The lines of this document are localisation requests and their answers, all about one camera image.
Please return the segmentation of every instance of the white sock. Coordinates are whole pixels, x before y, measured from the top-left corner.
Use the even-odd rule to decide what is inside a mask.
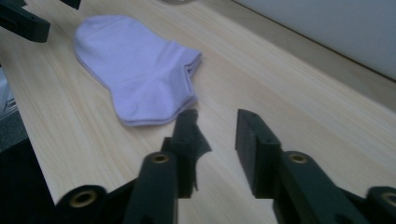
[[[77,29],[75,51],[112,95],[125,125],[165,124],[197,101],[201,53],[164,40],[126,16],[96,16]]]

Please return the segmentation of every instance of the wooden table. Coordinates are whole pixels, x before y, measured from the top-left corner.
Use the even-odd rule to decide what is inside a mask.
[[[0,63],[57,202],[75,187],[108,191],[134,179],[174,122],[125,127],[109,92],[77,61],[74,32],[87,17],[124,14],[199,49],[198,125],[213,151],[197,164],[199,191],[179,200],[179,223],[276,223],[254,199],[234,151],[238,108],[259,114],[283,144],[312,156],[334,183],[364,196],[396,187],[396,84],[226,0],[29,1],[51,23],[37,44],[0,29]]]

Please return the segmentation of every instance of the sock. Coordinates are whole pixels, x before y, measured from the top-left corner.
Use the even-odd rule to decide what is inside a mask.
[[[160,38],[132,18],[88,18],[76,31],[75,51],[110,91],[125,125],[165,124],[197,101],[191,76],[201,53]]]

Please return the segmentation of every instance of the black plastic bracket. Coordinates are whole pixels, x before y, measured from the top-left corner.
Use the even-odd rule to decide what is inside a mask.
[[[371,188],[363,199],[337,188],[311,157],[284,152],[255,113],[238,111],[235,148],[253,195],[274,199],[279,223],[396,223],[396,189]]]
[[[61,0],[70,7],[78,9],[81,0]],[[0,26],[25,39],[47,42],[50,23],[24,10],[23,1],[0,0]]]
[[[177,223],[177,199],[190,198],[196,162],[210,151],[197,118],[194,109],[178,115],[173,136],[147,155],[138,178],[110,193],[100,186],[73,189],[43,224]]]

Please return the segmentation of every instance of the screw hole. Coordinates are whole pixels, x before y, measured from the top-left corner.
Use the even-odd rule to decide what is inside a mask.
[[[163,154],[160,154],[160,155],[154,156],[152,158],[152,161],[155,162],[155,163],[163,163],[163,162],[169,161],[169,157],[167,157],[167,156],[165,156]]]
[[[306,163],[307,162],[306,156],[302,155],[302,154],[294,153],[294,154],[290,154],[289,157],[292,161],[294,161],[296,163]]]
[[[97,194],[94,190],[82,191],[70,200],[70,206],[75,208],[85,207],[93,203],[97,198]]]

